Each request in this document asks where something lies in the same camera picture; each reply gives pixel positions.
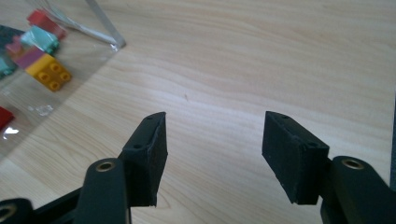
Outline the orange toy block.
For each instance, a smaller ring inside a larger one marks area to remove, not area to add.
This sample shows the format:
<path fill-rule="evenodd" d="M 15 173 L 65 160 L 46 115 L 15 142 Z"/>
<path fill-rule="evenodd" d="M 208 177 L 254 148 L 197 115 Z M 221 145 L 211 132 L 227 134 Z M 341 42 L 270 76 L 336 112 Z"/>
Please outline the orange toy block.
<path fill-rule="evenodd" d="M 72 79 L 71 73 L 47 53 L 29 65 L 25 72 L 50 91 L 58 91 Z"/>

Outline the clear plastic bag white trim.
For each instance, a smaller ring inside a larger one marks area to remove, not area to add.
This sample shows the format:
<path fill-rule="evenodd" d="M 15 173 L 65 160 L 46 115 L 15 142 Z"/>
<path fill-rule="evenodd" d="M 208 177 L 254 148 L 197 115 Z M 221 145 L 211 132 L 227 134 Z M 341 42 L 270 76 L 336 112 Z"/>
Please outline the clear plastic bag white trim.
<path fill-rule="evenodd" d="M 66 38 L 55 58 L 73 75 L 60 91 L 47 90 L 21 69 L 0 78 L 0 106 L 15 116 L 0 129 L 0 161 L 56 111 L 91 75 L 121 50 L 120 36 L 95 15 L 105 0 L 0 0 L 0 25 L 28 29 L 27 16 L 42 8 L 61 18 Z"/>

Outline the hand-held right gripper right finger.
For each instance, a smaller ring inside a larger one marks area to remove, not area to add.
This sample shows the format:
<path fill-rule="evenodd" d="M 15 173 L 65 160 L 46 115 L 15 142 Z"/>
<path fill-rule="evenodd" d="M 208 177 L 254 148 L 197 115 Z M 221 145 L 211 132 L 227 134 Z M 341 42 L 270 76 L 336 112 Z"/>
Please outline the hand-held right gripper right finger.
<path fill-rule="evenodd" d="M 289 116 L 265 113 L 262 156 L 291 203 L 316 204 L 330 147 Z"/>

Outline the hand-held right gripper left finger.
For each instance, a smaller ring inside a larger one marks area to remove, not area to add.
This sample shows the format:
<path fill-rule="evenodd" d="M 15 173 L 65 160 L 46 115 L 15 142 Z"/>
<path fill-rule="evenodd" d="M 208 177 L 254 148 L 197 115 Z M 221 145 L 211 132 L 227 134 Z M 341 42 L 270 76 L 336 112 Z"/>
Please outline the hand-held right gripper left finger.
<path fill-rule="evenodd" d="M 122 148 L 128 204 L 156 206 L 157 193 L 167 160 L 166 113 L 142 119 Z"/>

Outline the magenta toy block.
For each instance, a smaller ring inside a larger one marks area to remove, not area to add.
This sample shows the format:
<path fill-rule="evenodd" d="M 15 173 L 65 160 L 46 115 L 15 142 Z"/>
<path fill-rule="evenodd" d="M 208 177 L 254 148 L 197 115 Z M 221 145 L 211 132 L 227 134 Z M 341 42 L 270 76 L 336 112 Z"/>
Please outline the magenta toy block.
<path fill-rule="evenodd" d="M 16 57 L 13 62 L 20 68 L 26 69 L 40 57 L 42 57 L 45 52 L 37 47 L 32 47 L 26 50 L 21 56 Z"/>

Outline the teal toy block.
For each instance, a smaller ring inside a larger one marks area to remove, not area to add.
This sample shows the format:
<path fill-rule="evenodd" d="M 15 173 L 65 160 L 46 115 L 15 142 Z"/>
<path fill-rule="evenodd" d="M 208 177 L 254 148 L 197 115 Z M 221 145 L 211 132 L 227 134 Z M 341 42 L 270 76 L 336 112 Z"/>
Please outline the teal toy block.
<path fill-rule="evenodd" d="M 16 70 L 16 64 L 9 58 L 0 57 L 0 79 L 9 76 Z"/>
<path fill-rule="evenodd" d="M 24 47 L 37 47 L 50 55 L 60 46 L 56 35 L 35 25 L 21 35 L 20 42 Z"/>

